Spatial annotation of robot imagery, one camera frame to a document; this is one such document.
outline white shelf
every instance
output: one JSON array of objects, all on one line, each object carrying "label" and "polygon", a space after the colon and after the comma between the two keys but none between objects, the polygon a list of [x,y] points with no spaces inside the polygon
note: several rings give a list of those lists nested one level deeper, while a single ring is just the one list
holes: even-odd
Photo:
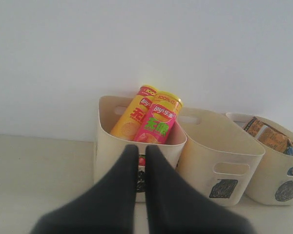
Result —
[{"label": "white shelf", "polygon": [[[28,233],[38,218],[93,185],[93,143],[0,135],[0,234]],[[259,234],[293,233],[293,206],[264,206],[247,197],[230,210]],[[135,233],[147,234],[144,203]]]}]

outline yellow lid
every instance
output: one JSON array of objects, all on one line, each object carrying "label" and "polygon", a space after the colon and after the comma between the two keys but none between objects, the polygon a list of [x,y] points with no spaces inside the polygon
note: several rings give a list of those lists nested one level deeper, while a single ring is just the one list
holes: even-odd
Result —
[{"label": "yellow lid", "polygon": [[172,94],[172,93],[169,93],[166,91],[159,91],[156,93],[156,95],[158,95],[158,94],[166,94],[168,96],[171,96],[172,98],[176,99],[181,104],[181,106],[184,105],[183,102],[181,101],[181,99],[178,96],[176,96],[175,94]]},{"label": "yellow lid", "polygon": [[153,86],[148,85],[148,84],[141,85],[141,87],[147,87],[147,88],[153,89],[154,91],[158,92],[157,88],[154,88]]}]

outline lay's chip can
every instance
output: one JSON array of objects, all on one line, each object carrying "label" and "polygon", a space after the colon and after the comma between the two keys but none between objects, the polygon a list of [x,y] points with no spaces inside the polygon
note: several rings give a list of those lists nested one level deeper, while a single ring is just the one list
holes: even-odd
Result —
[{"label": "lay's chip can", "polygon": [[174,94],[158,92],[134,141],[165,144],[182,105]]},{"label": "lay's chip can", "polygon": [[157,90],[150,85],[141,86],[138,94],[126,108],[110,134],[120,139],[132,141],[136,136],[156,93]]}]

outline white wall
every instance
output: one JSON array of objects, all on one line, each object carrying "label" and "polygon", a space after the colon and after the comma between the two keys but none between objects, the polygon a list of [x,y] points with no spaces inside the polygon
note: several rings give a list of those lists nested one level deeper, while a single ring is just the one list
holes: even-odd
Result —
[{"label": "white wall", "polygon": [[293,0],[0,1],[0,133],[92,140],[143,83],[293,131]]}]

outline white floor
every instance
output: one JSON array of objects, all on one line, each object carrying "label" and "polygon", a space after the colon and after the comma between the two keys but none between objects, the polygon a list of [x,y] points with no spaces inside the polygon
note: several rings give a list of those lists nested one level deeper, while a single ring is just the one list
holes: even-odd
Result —
[{"label": "white floor", "polygon": [[[93,143],[0,135],[0,234],[28,233],[37,219],[93,185]],[[230,210],[259,234],[293,233],[293,206],[260,205],[243,197]],[[147,234],[144,203],[137,203],[135,233]]]}]

